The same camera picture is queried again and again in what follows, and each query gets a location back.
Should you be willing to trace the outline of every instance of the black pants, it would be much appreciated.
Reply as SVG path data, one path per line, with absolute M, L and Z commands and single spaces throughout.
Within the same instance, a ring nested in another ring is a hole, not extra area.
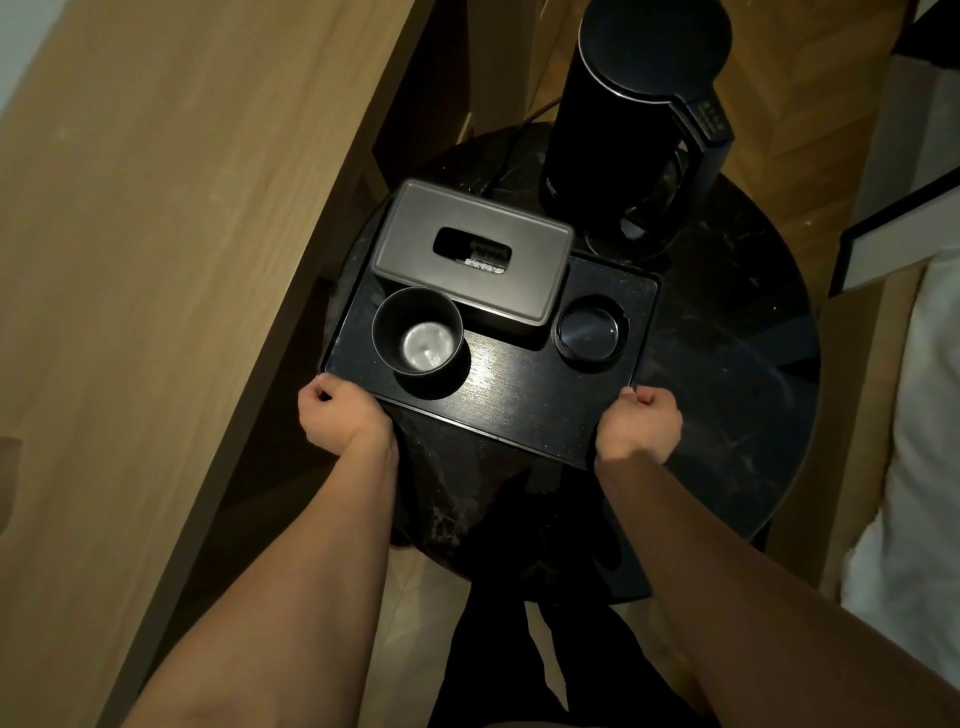
M 474 583 L 453 633 L 429 728 L 480 728 L 508 720 L 562 725 L 703 726 L 603 605 L 540 606 L 564 673 L 564 709 L 546 686 L 523 602 Z

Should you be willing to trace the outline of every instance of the right hand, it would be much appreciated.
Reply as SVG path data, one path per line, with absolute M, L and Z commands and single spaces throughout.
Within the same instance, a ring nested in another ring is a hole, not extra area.
M 383 436 L 385 442 L 393 441 L 393 423 L 373 396 L 338 376 L 324 372 L 314 377 L 298 393 L 297 405 L 306 439 L 334 455 L 344 454 L 356 440 Z
M 661 465 L 680 442 L 684 416 L 666 389 L 624 387 L 600 418 L 597 457 L 621 460 L 646 452 Z

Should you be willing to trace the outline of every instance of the black tray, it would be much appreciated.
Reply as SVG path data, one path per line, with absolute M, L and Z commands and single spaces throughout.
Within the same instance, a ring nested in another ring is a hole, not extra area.
M 574 253 L 553 319 L 582 296 L 614 299 L 630 331 L 613 364 L 601 371 L 575 369 L 554 345 L 553 320 L 520 339 L 485 327 L 460 306 L 468 356 L 440 381 L 428 376 L 416 383 L 397 377 L 373 349 L 373 314 L 396 288 L 365 268 L 320 371 L 356 382 L 382 400 L 585 469 L 600 415 L 633 380 L 659 284 L 636 269 Z

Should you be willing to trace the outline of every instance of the white bedding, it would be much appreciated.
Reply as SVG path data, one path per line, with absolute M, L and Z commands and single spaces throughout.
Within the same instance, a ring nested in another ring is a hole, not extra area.
M 934 257 L 914 305 L 885 499 L 841 601 L 960 688 L 960 249 Z

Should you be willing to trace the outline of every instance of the kettle handle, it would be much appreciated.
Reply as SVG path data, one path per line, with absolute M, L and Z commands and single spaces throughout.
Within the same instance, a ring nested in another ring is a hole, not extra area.
M 733 130 L 713 89 L 690 103 L 671 102 L 680 125 L 689 163 L 662 219 L 663 231 L 676 232 L 706 196 L 733 144 Z

